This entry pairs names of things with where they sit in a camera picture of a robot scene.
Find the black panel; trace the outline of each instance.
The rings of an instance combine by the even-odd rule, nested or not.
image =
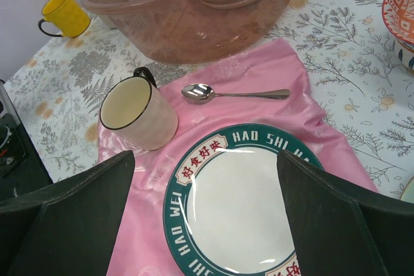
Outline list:
[[[124,151],[0,203],[0,275],[105,275],[134,167]]]
[[[303,276],[414,270],[414,204],[326,173],[285,151],[278,174]]]
[[[5,157],[0,158],[0,202],[52,184],[23,124],[16,125],[9,113],[0,118],[0,124],[8,126],[15,135],[13,162],[7,164]]]

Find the utensil handle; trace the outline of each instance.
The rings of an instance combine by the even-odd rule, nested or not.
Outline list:
[[[283,90],[272,90],[270,92],[260,92],[260,93],[246,93],[246,94],[227,94],[220,93],[217,96],[228,96],[228,97],[258,97],[258,98],[270,98],[273,100],[286,100],[290,96],[290,91]]]

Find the black mug rim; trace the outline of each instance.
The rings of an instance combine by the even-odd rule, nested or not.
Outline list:
[[[135,78],[144,79],[145,81],[147,81],[147,83],[149,85],[149,97],[148,97],[148,101],[147,101],[144,109],[141,111],[141,113],[134,120],[132,120],[131,122],[129,122],[128,124],[126,124],[124,126],[121,126],[121,127],[109,127],[109,126],[106,126],[104,124],[104,122],[102,121],[102,107],[104,106],[103,104],[105,103],[105,100],[110,95],[110,93],[113,91],[113,89],[115,89],[115,87],[119,86],[119,84],[121,84],[122,82],[125,82],[125,81],[127,81],[129,79],[135,79]],[[152,95],[153,95],[153,85],[152,85],[152,83],[146,77],[142,77],[142,76],[132,76],[132,77],[128,77],[126,79],[123,79],[122,81],[119,81],[111,90],[109,90],[108,94],[106,94],[105,98],[102,101],[101,107],[99,109],[99,120],[100,120],[102,126],[105,127],[106,129],[111,130],[111,131],[117,131],[117,130],[120,130],[120,129],[125,129],[126,127],[128,127],[131,124],[135,123],[141,117],[141,115],[143,115],[143,113],[147,110],[147,107],[148,107],[148,105],[149,105],[149,103],[151,101]]]

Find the floral tablecloth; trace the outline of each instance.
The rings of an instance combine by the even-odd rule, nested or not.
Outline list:
[[[414,175],[414,77],[394,55],[382,0],[292,0],[258,44],[284,38],[305,64],[325,122],[346,135],[378,190],[398,198]],[[75,39],[51,39],[6,83],[53,181],[97,159],[98,108],[139,66],[160,85],[204,65],[165,65],[94,19]]]

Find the orange flower print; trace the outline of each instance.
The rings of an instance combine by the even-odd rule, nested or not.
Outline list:
[[[85,131],[85,139],[88,142],[98,141],[98,122],[93,123]]]
[[[72,39],[69,39],[67,42],[66,42],[66,47],[67,48],[79,48],[79,47],[81,47],[83,45],[83,40],[81,40],[81,39],[79,39],[78,37],[77,38],[72,38]]]
[[[33,68],[38,64],[38,61],[34,58],[30,58],[29,61],[26,63],[27,67]]]
[[[309,0],[290,0],[289,7],[294,10],[305,8],[309,3]]]
[[[35,110],[36,116],[41,116],[45,112],[47,105],[47,101],[40,103]]]
[[[356,108],[360,108],[360,106],[356,105],[352,99],[348,98],[348,100],[349,103],[345,105],[345,110],[358,112]]]
[[[364,24],[364,25],[369,25],[374,20],[373,20],[372,16],[367,16],[365,19],[360,19],[359,21],[362,21],[362,24]]]
[[[387,94],[384,88],[379,88],[378,91],[379,90],[381,91],[380,96],[377,96],[376,98],[371,97],[371,99],[376,103],[376,107],[374,107],[371,112],[387,111],[395,102],[392,94]]]
[[[52,114],[53,114],[53,109],[47,109],[45,113],[43,113],[42,117],[43,119],[47,120],[52,116]]]

